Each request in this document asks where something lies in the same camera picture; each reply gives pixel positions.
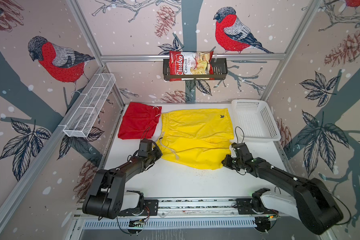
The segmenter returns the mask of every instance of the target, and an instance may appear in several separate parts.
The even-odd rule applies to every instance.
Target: pine cone illustration
[[[348,35],[336,48],[333,48],[329,55],[325,56],[324,65],[332,64],[332,67],[343,65],[346,62],[353,62],[360,54],[360,31]]]
[[[280,131],[280,135],[281,135],[280,144],[284,149],[287,150],[287,152],[290,152],[291,144],[292,144],[291,131],[289,130],[289,127],[283,123],[283,120],[281,118],[276,120],[276,124],[277,124],[277,127],[278,127],[278,129]]]
[[[3,11],[0,14],[0,31],[12,31],[12,28],[19,25],[24,25],[21,20],[24,17],[19,10],[24,8],[14,0],[0,0],[0,9]]]
[[[180,90],[175,90],[174,92],[166,92],[163,95],[164,98],[160,98],[163,103],[186,103],[187,100],[190,101],[189,95]]]
[[[75,196],[79,198],[76,204],[79,204],[80,200],[85,199],[85,196],[87,195],[87,191],[91,186],[93,177],[97,172],[97,167],[94,164],[92,164],[91,161],[92,159],[86,161],[84,165],[81,167],[79,172],[80,178],[77,180],[78,184],[73,189],[73,191],[76,192]]]
[[[175,25],[175,12],[169,6],[161,6],[160,10],[156,14],[155,34],[161,38],[163,35],[167,35],[172,30],[172,26]]]

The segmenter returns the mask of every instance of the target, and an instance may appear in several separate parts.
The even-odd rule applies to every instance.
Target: wire mesh shelf
[[[113,74],[99,74],[63,130],[68,137],[88,136],[115,82]]]

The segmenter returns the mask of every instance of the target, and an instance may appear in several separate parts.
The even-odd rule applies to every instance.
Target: drawstring
[[[179,158],[179,156],[176,154],[176,152],[175,152],[172,148],[166,147],[166,146],[164,146],[164,145],[162,144],[161,140],[163,139],[164,133],[165,133],[165,132],[162,132],[161,135],[160,135],[160,138],[158,139],[159,142],[160,142],[160,145],[163,146],[163,147],[165,147],[166,149],[169,149],[169,151],[171,151],[171,152],[175,155],[176,160],[178,161],[180,158]]]

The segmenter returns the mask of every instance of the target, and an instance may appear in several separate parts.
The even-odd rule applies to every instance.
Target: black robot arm
[[[136,174],[148,170],[161,156],[154,141],[143,139],[139,150],[128,162],[110,170],[98,170],[87,192],[83,213],[115,219],[123,204],[125,183]]]
[[[342,220],[343,213],[321,180],[298,177],[272,166],[262,158],[253,158],[245,143],[234,143],[232,147],[237,157],[227,155],[222,161],[223,165],[234,170],[244,169],[293,196],[300,220],[311,232],[322,234]]]

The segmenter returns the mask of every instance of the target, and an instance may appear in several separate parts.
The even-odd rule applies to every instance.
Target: white wire basket
[[[63,130],[68,137],[88,137],[115,81],[113,74],[99,74]]]
[[[279,141],[281,136],[275,119],[266,102],[260,100],[237,99],[232,101],[233,129],[239,126],[244,132],[245,142]],[[238,140],[243,133],[237,129]]]

